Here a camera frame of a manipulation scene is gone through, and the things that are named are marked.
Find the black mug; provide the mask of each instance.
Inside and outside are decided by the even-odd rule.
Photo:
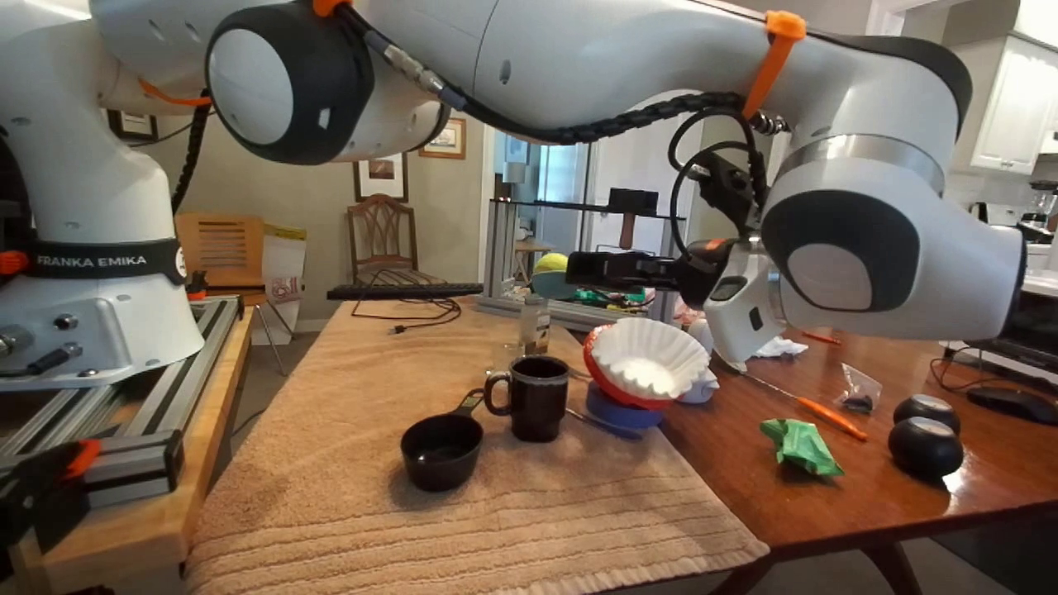
[[[507,402],[496,402],[493,388],[507,383]],[[510,426],[526,443],[557,437],[564,418],[567,368],[554,356],[521,356],[501,372],[487,376],[487,407],[510,418]]]

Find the bowl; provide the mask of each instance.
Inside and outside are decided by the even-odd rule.
[[[427,418],[399,437],[407,480],[427,493],[464,487],[478,446],[482,426],[465,414]]]
[[[625,402],[609,401],[601,392],[601,388],[587,388],[584,407],[590,418],[599,418],[604,426],[617,429],[620,437],[640,437],[663,421],[661,411],[638,411],[638,407],[625,407]]]
[[[670,407],[706,369],[691,334],[647,316],[596,328],[583,356],[604,398],[638,411]]]

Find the chair back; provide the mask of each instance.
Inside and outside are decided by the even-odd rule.
[[[417,212],[390,194],[367,194],[348,209],[355,284],[384,270],[421,270]]]

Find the picture frame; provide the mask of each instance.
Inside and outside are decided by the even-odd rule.
[[[465,118],[448,118],[422,150],[422,160],[464,160],[465,155]]]
[[[407,155],[373,155],[355,162],[355,199],[367,194],[390,194],[396,201],[407,201]]]
[[[107,122],[119,140],[136,140],[136,142],[155,142],[157,140],[157,118],[155,116],[136,116],[136,111],[107,108]]]

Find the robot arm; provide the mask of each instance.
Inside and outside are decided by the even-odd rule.
[[[50,4],[82,17],[0,0],[0,72],[23,72],[25,60],[50,72],[4,86],[0,118],[39,242],[66,247],[55,256],[121,242],[110,262],[172,242],[172,223],[157,167],[88,122],[97,95],[168,111],[142,100],[142,83],[168,95],[212,88],[215,111],[255,155],[326,162],[417,150],[447,108],[543,142],[735,108],[769,45],[760,12],[715,0],[356,0],[324,17],[299,0],[91,0],[91,19],[82,0]],[[793,127],[791,160],[760,212],[791,322],[893,338],[1003,332],[1020,242],[939,201],[965,86],[963,63],[924,42],[805,37],[793,50],[764,105]],[[45,167],[82,155],[91,160],[79,171]],[[180,316],[163,338],[194,334],[180,286],[157,270],[15,278],[0,312],[4,372],[23,372],[64,342],[99,354],[55,368],[66,376],[136,372],[194,349],[194,342],[152,342],[157,312]],[[87,332],[55,338],[50,324],[64,312],[88,322]]]
[[[706,0],[356,8],[407,52],[428,55],[482,118],[539,140],[590,122],[604,131],[620,108],[670,88],[749,88],[766,52],[757,12]],[[965,105],[965,67],[933,42],[805,37],[793,50],[766,102],[793,127],[760,216],[766,270],[781,278],[764,291],[769,312],[887,338],[1003,332],[1020,237],[939,199]]]

